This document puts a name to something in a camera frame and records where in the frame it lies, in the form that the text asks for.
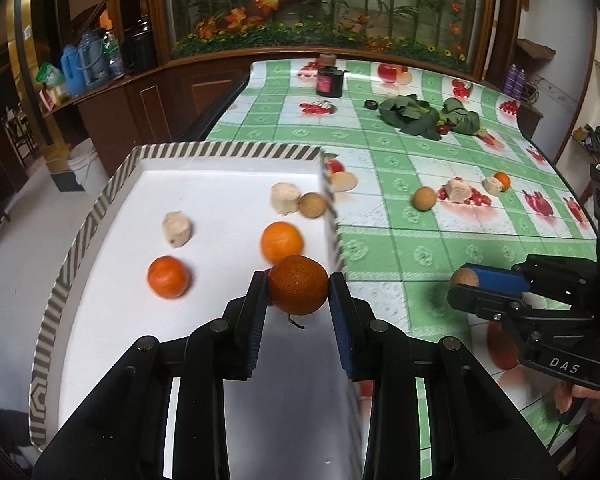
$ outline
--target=gold pillar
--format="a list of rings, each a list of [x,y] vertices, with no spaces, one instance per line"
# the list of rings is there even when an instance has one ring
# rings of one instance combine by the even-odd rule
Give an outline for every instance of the gold pillar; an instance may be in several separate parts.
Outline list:
[[[61,131],[56,117],[45,114],[39,104],[38,92],[42,85],[36,82],[35,77],[43,62],[53,62],[48,35],[61,30],[57,4],[54,5],[55,12],[45,13],[48,8],[45,3],[45,0],[7,0],[6,28],[11,72],[22,108],[56,186],[60,190],[79,190],[82,188],[75,182],[66,160],[72,147],[85,135],[81,128],[77,132],[68,131],[70,128]]]

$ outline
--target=metal bolt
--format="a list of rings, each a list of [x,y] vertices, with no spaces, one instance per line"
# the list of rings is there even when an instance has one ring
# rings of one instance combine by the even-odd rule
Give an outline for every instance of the metal bolt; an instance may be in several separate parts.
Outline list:
[[[154,345],[155,339],[150,335],[143,335],[140,339],[138,339],[138,341],[136,341],[136,348],[138,348],[138,350],[142,350],[143,352],[153,348]]]
[[[452,352],[459,350],[460,347],[462,346],[459,339],[456,339],[455,337],[451,337],[451,336],[445,337],[442,340],[442,344],[445,346],[445,348],[447,350],[451,350]]]
[[[224,332],[229,328],[229,322],[222,317],[219,317],[211,322],[210,328],[212,332]]]
[[[372,319],[369,321],[369,328],[374,332],[386,332],[389,329],[389,324],[382,319]]]

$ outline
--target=black bottle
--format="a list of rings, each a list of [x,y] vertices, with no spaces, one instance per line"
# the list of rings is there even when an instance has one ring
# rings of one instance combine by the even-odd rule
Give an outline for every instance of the black bottle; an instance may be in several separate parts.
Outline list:
[[[318,63],[322,67],[318,69],[315,92],[322,97],[342,97],[344,71],[335,66],[335,55],[320,54]]]

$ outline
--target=black and white striped border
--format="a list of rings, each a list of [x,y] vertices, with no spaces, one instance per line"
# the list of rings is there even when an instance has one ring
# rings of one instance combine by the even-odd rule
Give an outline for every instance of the black and white striped border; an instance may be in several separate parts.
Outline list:
[[[29,385],[29,437],[34,446],[44,450],[46,444],[46,381],[53,355],[56,332],[60,326],[62,310],[66,304],[69,291],[74,282],[80,263],[96,233],[107,210],[116,198],[125,181],[144,158],[186,158],[197,156],[239,156],[245,158],[287,158],[291,160],[314,160],[322,157],[322,150],[317,146],[304,144],[272,144],[268,142],[232,142],[228,140],[205,142],[174,142],[169,144],[148,144],[135,147],[116,173],[105,186],[102,194],[87,215],[80,227],[69,252],[62,263],[49,299],[38,332],[36,351],[31,368]],[[323,164],[324,196],[327,198],[330,212],[330,244],[336,268],[342,268],[340,243],[336,234],[336,213],[333,205],[333,193],[328,185],[326,165]]]

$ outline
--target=purple bottle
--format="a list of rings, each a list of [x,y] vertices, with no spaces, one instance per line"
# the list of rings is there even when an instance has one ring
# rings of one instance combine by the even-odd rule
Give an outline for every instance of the purple bottle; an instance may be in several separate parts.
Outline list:
[[[522,91],[526,84],[526,74],[524,70],[518,72],[518,76],[516,77],[516,82],[513,84],[513,92],[510,94],[514,99],[520,100],[522,96]]]
[[[516,84],[516,79],[518,78],[518,69],[515,65],[511,65],[509,67],[509,71],[507,72],[507,76],[504,79],[504,86],[502,87],[502,93],[508,96],[512,96],[513,86]]]

